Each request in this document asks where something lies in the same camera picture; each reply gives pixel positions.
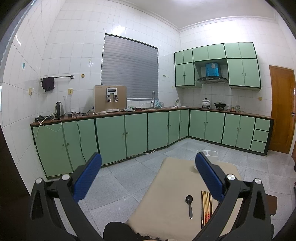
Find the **red patterned chopstick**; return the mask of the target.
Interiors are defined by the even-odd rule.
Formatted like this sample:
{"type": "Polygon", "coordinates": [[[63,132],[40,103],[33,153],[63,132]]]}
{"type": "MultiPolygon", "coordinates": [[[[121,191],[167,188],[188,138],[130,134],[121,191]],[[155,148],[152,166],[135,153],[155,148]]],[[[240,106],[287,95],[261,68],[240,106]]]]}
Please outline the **red patterned chopstick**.
{"type": "Polygon", "coordinates": [[[206,213],[206,223],[210,220],[211,217],[211,208],[210,208],[210,199],[209,199],[209,193],[205,191],[205,213],[206,213]]]}

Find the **black spoon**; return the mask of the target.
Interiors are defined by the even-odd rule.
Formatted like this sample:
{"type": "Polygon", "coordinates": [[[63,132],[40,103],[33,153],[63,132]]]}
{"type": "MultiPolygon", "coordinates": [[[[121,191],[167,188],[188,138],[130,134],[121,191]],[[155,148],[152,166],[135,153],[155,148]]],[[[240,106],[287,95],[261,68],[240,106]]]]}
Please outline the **black spoon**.
{"type": "Polygon", "coordinates": [[[187,195],[185,198],[185,202],[188,204],[188,207],[189,207],[189,218],[193,219],[193,210],[192,210],[193,197],[191,195],[187,195]]]}

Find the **white twin utensil holder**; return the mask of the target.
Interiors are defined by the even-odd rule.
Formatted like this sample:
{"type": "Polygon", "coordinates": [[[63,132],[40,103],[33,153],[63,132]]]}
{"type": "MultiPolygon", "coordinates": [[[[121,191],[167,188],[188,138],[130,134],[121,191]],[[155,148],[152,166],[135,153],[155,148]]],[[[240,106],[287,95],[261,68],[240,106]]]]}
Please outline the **white twin utensil holder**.
{"type": "Polygon", "coordinates": [[[201,173],[210,173],[213,171],[212,161],[216,161],[218,153],[211,150],[197,150],[194,158],[194,168],[201,173]]]}

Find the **plain wooden chopstick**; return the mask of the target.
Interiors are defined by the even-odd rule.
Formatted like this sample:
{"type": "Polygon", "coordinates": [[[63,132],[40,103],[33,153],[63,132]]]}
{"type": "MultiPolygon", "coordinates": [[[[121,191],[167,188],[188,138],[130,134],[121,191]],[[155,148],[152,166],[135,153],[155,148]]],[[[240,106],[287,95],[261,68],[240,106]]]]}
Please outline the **plain wooden chopstick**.
{"type": "Polygon", "coordinates": [[[206,209],[206,194],[202,191],[202,205],[203,205],[203,226],[207,222],[207,209],[206,209]]]}

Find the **black chopstick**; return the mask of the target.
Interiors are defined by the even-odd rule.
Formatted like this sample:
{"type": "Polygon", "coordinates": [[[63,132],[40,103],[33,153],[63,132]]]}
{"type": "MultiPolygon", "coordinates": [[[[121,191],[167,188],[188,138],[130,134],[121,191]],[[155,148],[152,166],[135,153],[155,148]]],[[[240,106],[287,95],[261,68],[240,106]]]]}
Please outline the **black chopstick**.
{"type": "Polygon", "coordinates": [[[204,201],[203,201],[203,191],[201,191],[201,229],[204,227],[204,201]]]}

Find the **beige tablecloth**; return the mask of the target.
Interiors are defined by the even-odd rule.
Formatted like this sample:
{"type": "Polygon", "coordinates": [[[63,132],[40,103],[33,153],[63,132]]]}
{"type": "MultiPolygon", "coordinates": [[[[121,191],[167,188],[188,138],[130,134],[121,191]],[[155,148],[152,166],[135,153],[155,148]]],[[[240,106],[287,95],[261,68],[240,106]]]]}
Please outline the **beige tablecloth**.
{"type": "Polygon", "coordinates": [[[193,240],[201,231],[201,191],[208,188],[194,162],[167,157],[127,225],[140,237],[193,240]],[[193,197],[193,219],[187,195],[193,197]]]}

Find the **green lower cabinets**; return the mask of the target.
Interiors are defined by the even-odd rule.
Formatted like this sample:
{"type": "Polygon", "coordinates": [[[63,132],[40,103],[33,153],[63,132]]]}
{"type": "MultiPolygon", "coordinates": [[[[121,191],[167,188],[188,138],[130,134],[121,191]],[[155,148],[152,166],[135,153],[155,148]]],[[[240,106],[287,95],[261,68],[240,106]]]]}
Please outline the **green lower cabinets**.
{"type": "Polygon", "coordinates": [[[273,119],[225,111],[177,108],[131,113],[37,118],[31,124],[46,177],[71,173],[94,153],[108,165],[167,147],[186,137],[266,155],[273,119]]]}

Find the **steel electric kettle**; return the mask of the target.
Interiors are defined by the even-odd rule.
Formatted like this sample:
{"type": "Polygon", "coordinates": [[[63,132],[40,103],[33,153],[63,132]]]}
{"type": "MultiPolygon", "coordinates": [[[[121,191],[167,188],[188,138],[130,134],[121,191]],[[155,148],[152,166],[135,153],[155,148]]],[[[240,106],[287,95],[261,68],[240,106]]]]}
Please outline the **steel electric kettle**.
{"type": "Polygon", "coordinates": [[[65,115],[65,112],[64,112],[64,107],[63,107],[62,102],[60,102],[60,101],[56,102],[56,104],[55,104],[55,118],[56,119],[63,118],[64,115],[65,115]]]}

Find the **black wok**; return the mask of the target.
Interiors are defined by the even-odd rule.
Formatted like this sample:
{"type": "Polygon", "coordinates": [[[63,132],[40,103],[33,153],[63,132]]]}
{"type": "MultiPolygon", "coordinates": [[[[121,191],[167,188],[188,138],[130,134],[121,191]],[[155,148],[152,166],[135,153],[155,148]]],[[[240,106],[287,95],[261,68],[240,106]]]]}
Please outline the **black wok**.
{"type": "Polygon", "coordinates": [[[219,100],[218,102],[215,102],[214,105],[217,110],[224,110],[226,107],[226,104],[221,100],[219,100]]]}

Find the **white cooking pot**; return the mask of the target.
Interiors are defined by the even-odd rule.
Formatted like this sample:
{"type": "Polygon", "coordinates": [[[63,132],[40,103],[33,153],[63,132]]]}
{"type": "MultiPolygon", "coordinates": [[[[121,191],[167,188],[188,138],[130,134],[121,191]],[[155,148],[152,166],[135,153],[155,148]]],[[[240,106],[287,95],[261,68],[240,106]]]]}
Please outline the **white cooking pot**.
{"type": "Polygon", "coordinates": [[[202,100],[202,108],[210,109],[211,108],[211,101],[207,98],[202,100]]]}

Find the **brown water dispenser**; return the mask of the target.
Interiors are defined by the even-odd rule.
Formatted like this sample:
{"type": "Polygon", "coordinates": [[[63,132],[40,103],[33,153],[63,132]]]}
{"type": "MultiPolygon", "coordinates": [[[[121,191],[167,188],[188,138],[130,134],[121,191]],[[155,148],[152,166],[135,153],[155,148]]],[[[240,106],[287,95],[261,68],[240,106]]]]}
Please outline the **brown water dispenser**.
{"type": "Polygon", "coordinates": [[[126,86],[95,85],[93,97],[96,113],[127,107],[126,86]]]}

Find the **brown wooden door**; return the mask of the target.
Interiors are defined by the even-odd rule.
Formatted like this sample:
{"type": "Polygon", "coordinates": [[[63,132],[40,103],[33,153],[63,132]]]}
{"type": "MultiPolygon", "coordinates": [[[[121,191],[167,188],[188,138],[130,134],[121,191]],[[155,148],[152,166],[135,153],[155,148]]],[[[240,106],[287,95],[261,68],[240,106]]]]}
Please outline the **brown wooden door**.
{"type": "Polygon", "coordinates": [[[288,154],[295,131],[295,72],[278,66],[269,66],[269,71],[274,120],[269,149],[288,154]]]}

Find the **dark hanging towel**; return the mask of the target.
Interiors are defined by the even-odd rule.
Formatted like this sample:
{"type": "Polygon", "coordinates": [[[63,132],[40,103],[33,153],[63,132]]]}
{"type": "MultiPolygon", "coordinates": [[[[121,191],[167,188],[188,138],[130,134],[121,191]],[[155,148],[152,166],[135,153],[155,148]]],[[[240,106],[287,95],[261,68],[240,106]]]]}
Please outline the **dark hanging towel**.
{"type": "Polygon", "coordinates": [[[42,79],[42,88],[43,88],[44,92],[51,91],[55,88],[54,80],[55,80],[55,78],[53,76],[46,77],[46,78],[42,79]]]}

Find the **range hood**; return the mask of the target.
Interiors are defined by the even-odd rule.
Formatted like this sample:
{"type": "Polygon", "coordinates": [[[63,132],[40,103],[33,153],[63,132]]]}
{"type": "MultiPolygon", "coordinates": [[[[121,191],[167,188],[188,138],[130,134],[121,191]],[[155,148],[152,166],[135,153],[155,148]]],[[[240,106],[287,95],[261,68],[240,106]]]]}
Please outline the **range hood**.
{"type": "Polygon", "coordinates": [[[201,61],[194,63],[195,78],[201,84],[229,83],[227,65],[224,62],[201,61]]]}

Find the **steel towel rail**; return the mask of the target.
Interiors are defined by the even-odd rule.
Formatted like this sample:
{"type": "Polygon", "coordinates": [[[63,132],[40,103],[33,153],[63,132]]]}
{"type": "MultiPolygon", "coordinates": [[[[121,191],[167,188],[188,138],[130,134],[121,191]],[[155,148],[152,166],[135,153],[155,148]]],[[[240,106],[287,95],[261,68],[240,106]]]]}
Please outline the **steel towel rail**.
{"type": "Polygon", "coordinates": [[[53,76],[53,78],[70,78],[70,79],[74,79],[75,78],[75,75],[61,75],[61,76],[53,76]]]}

